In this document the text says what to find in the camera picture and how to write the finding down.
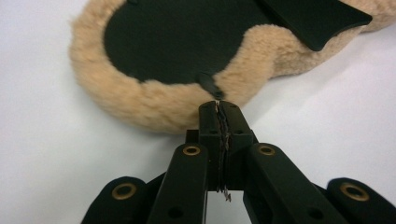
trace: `white background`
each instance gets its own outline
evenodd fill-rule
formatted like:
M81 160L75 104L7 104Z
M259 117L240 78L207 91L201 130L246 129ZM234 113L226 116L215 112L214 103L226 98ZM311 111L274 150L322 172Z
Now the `white background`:
M100 110L74 80L70 21L86 1L0 2L0 223L79 223L109 181L150 181L184 136ZM314 183L358 179L396 204L396 25L311 72L272 79L243 108L262 142ZM209 194L207 223L249 223L241 194Z

